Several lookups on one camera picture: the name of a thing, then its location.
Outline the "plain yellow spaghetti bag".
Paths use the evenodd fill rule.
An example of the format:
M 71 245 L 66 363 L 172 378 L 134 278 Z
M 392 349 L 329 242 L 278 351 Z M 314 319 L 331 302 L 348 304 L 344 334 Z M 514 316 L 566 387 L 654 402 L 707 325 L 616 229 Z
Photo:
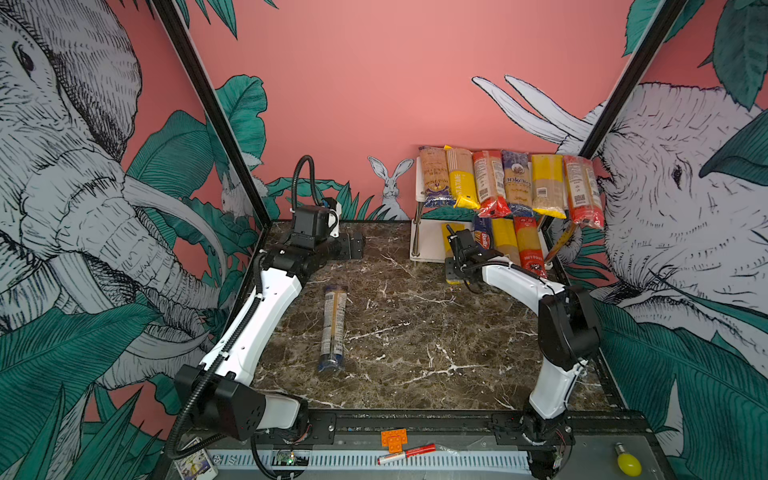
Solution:
M 514 221 L 509 218 L 491 220 L 493 247 L 515 265 L 521 265 Z

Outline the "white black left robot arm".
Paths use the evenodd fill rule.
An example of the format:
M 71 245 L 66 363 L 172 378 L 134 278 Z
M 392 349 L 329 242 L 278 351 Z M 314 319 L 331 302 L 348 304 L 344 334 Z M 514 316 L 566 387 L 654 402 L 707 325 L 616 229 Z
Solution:
M 230 323 L 196 366 L 174 378 L 184 405 L 165 445 L 180 460 L 223 439 L 249 440 L 265 430 L 304 436 L 309 428 L 305 400 L 261 393 L 251 383 L 279 321 L 310 277 L 331 260 L 359 259 L 364 238 L 339 230 L 341 207 L 332 199 L 295 208 L 286 240 L 251 260 Z

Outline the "yellow light bulb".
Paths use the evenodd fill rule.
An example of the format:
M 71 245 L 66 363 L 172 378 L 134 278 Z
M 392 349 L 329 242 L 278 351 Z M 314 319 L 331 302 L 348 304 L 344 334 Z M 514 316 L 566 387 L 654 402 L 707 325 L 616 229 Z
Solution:
M 643 472 L 640 460 L 631 454 L 623 443 L 616 443 L 614 450 L 617 455 L 617 465 L 620 471 L 628 477 L 639 477 Z

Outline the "blue Barilla spaghetti box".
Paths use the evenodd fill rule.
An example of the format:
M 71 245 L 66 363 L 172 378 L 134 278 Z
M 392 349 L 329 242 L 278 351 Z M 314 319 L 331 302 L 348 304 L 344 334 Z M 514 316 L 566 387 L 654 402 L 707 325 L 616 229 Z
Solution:
M 493 247 L 491 219 L 475 216 L 473 219 L 473 235 L 478 244 L 484 249 L 490 250 Z

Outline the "orange plastic block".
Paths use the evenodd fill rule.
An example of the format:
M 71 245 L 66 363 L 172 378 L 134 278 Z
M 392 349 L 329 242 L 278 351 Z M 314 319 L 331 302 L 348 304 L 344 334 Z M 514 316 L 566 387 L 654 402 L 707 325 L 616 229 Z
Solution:
M 381 444 L 390 454 L 401 453 L 408 443 L 406 429 L 385 430 L 380 434 Z

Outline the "white two-tier shelf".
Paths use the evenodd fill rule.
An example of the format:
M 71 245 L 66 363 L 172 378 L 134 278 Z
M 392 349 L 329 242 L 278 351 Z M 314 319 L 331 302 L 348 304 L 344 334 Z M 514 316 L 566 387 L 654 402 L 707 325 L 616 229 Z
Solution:
M 474 212 L 467 209 L 457 209 L 451 206 L 428 209 L 425 207 L 425 187 L 421 158 L 416 158 L 415 163 L 415 199 L 416 211 L 411 220 L 410 259 L 417 262 L 432 262 L 442 264 L 446 259 L 445 236 L 442 234 L 442 225 L 451 223 L 460 228 L 473 230 Z M 583 231 L 573 228 L 570 237 L 566 234 L 570 226 L 565 222 L 553 219 L 547 234 L 540 233 L 542 252 L 547 253 L 554 248 L 560 240 L 565 243 L 558 250 L 557 255 L 562 263 L 571 263 L 575 260 L 578 251 L 583 244 Z

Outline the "clear blue-end spaghetti bag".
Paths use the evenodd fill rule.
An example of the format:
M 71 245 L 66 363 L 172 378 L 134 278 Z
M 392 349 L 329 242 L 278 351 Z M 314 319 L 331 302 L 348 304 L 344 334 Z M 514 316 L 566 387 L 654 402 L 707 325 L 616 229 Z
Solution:
M 347 300 L 346 286 L 329 285 L 324 289 L 324 322 L 320 343 L 319 372 L 343 369 Z

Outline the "yellow-top spaghetti bag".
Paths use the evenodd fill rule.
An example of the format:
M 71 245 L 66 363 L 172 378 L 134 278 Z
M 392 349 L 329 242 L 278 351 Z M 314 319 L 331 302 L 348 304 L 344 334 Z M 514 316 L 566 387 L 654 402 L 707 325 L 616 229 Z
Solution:
M 563 156 L 533 154 L 532 166 L 534 212 L 558 219 L 566 218 Z

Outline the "red white marker pen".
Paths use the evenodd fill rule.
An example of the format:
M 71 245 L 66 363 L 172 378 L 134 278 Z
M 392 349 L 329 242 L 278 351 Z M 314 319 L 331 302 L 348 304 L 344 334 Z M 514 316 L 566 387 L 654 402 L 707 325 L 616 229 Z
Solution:
M 385 456 L 381 456 L 377 459 L 377 464 L 379 466 L 383 466 L 383 465 L 391 464 L 398 461 L 404 461 L 412 457 L 434 453 L 436 451 L 437 451 L 437 445 L 432 443 L 432 444 L 424 445 L 421 447 L 415 447 L 408 450 L 393 452 Z

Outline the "red double spaghetti bag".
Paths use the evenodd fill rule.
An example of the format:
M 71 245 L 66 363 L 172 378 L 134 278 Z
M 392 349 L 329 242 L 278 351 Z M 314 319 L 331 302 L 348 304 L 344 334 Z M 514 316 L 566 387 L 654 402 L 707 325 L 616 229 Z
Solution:
M 593 162 L 578 156 L 564 156 L 567 202 L 571 221 L 580 227 L 605 228 L 605 217 Z

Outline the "blue portrait spaghetti bag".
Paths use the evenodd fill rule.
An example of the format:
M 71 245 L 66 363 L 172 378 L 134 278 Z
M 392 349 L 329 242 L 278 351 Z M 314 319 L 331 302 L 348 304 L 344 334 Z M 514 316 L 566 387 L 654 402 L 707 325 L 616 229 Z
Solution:
M 529 155 L 502 150 L 504 187 L 507 203 L 515 217 L 533 217 L 532 181 Z

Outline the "yellow-end spaghetti bag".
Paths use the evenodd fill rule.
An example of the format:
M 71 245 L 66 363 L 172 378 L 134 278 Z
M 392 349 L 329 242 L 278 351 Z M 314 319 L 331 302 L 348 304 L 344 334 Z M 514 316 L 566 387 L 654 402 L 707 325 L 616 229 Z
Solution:
M 478 210 L 481 205 L 476 191 L 472 152 L 463 148 L 444 147 L 451 194 L 456 208 Z

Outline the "red yellow narrow spaghetti bag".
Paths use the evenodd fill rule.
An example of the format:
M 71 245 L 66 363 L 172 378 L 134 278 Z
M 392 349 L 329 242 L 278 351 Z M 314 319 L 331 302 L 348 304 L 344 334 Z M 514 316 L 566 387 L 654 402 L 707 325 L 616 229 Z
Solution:
M 513 222 L 521 267 L 547 279 L 536 220 L 532 217 L 515 217 Z

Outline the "blue-bottom spaghetti bag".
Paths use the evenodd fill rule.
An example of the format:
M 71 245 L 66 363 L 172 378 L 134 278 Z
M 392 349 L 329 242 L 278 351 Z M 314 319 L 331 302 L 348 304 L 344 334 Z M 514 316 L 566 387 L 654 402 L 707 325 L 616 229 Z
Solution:
M 425 207 L 453 207 L 450 176 L 443 149 L 422 146 L 419 151 L 424 181 Z

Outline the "card box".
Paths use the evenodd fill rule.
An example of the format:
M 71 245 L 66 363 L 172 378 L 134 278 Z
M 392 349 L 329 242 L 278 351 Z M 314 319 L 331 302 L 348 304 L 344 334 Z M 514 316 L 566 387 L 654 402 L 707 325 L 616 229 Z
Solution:
M 181 480 L 214 480 L 218 476 L 218 470 L 205 449 L 175 460 L 174 466 Z

